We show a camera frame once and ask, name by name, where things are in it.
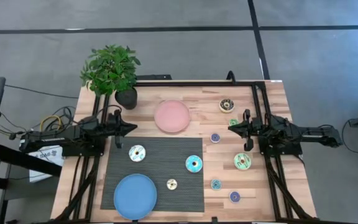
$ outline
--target green leaves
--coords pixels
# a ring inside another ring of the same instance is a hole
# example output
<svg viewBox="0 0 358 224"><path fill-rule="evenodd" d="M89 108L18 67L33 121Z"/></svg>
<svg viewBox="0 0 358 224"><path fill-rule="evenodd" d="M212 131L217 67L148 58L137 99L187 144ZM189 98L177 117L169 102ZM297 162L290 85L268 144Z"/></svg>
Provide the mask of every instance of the green leaves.
<svg viewBox="0 0 358 224"><path fill-rule="evenodd" d="M128 46L107 45L103 49L91 49L91 52L91 60L85 61L80 75L83 86L98 96L133 87L136 83L135 65L140 65L140 61L132 56L134 50Z"/></svg>

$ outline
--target blue plate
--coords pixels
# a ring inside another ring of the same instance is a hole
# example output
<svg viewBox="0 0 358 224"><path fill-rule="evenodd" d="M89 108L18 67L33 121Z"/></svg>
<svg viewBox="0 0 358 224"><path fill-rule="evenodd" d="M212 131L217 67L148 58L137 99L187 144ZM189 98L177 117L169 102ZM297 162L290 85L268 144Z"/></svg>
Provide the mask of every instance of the blue plate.
<svg viewBox="0 0 358 224"><path fill-rule="evenodd" d="M130 220L140 220L149 214L157 202L157 189L150 178L131 174L118 183L114 191L114 206L118 213Z"/></svg>

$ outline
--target gray carpet floor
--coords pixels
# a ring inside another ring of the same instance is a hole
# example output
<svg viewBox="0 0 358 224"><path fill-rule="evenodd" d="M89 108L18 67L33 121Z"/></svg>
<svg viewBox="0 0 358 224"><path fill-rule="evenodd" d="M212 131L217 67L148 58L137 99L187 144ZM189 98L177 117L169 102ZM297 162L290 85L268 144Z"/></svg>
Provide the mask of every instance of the gray carpet floor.
<svg viewBox="0 0 358 224"><path fill-rule="evenodd" d="M358 0L254 3L260 26L358 25ZM0 0L0 30L251 25L245 0ZM296 124L332 124L341 129L346 120L358 117L358 30L260 33L270 77L283 80ZM237 79L263 79L251 30L0 34L0 76L10 85L78 96L84 60L91 48L106 44L135 49L142 62L138 75L222 79L233 70ZM75 106L76 100L7 87L1 110L14 123L29 128L65 105ZM346 141L358 151L358 128L346 131ZM0 144L15 149L19 145L1 134ZM358 154L316 144L303 144L303 151L318 216L358 222ZM6 220L46 221L56 182L45 186L48 189L39 195L11 200Z"/></svg>

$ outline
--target yellow cable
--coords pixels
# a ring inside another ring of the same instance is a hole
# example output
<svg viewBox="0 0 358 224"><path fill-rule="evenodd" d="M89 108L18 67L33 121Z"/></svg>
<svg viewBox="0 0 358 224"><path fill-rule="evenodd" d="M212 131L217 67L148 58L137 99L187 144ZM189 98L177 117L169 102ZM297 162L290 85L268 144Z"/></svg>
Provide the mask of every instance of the yellow cable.
<svg viewBox="0 0 358 224"><path fill-rule="evenodd" d="M40 131L42 131L42 126L44 126L44 122L46 120L48 120L49 118L57 118L59 120L59 127L57 128L58 130L60 129L60 127L62 126L62 120L59 118L59 116L57 115L51 115L51 116L48 116L46 117L45 119L43 119L40 123Z"/></svg>

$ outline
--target black metal frame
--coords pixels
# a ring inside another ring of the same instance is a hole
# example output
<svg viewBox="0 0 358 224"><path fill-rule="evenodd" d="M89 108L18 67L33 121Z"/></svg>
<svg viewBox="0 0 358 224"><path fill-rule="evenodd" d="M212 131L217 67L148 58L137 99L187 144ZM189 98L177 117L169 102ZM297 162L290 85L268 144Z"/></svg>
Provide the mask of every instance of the black metal frame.
<svg viewBox="0 0 358 224"><path fill-rule="evenodd" d="M256 119L259 119L259 120L261 120L261 122L263 122L262 110L261 110L261 107L260 107L259 97L258 97L258 90L260 90L261 93L262 93L265 112L267 114L271 113L265 82L262 82L262 81L253 81L253 82L237 81L235 76L234 76L234 74L231 71L228 73L226 79L227 79L227 81L216 81L216 82L214 82L214 81L202 81L202 82L200 82L200 81L196 81L196 82L191 82L191 81L137 82L137 84L135 86L136 87L153 87L153 86L249 86L252 89L252 95L253 95L253 99L254 99L255 110L256 110L256 113L257 113ZM106 119L107 110L108 110L107 105L108 104L109 104L109 96L105 97L105 99L104 99L104 110L103 110L103 114L102 114L102 120ZM99 101L98 101L98 103L95 102L94 111L97 111L97 108L98 108L97 106L98 105L99 105ZM285 222L285 223L343 223L343 222L321 221L318 218L313 218L310 215L308 215L298 205L296 200L292 197L291 193L287 189L284 170L283 170L283 164L282 164L280 155L279 154L269 154L268 150L262 149L262 148L260 148L260 153L261 153L261 155L264 156L264 159L265 159L268 182L269 182L269 188L270 188L270 194L271 194L271 198L272 198L272 205L273 205L273 210L274 210L274 215L275 215L275 221L276 222ZM275 158L278 173L276 173L274 168L273 168L272 161L271 161L272 157ZM94 166L95 165L96 166L99 165L99 157L95 157ZM87 168L87 166L85 166L85 170L83 169L82 172L86 173L86 168ZM83 223L86 223L86 222L90 221L91 209L92 209L92 204L93 204L93 196L94 196L95 185L96 185L96 176L94 177L94 179L91 181L91 184L90 184L88 202L87 202L87 205L86 205L85 219L80 220L80 219L78 219L78 216L76 216L76 217L74 217L73 220L67 220L65 222L69 222L69 223L83 222ZM278 204L277 191L276 191L275 186L277 186L281 190L281 192L283 194L286 217L281 216L280 207L279 207L279 204ZM292 210L298 215L299 218L293 218ZM217 223L218 219L216 217L211 217L211 222L212 223ZM219 223L246 223L246 222L219 222Z"/></svg>

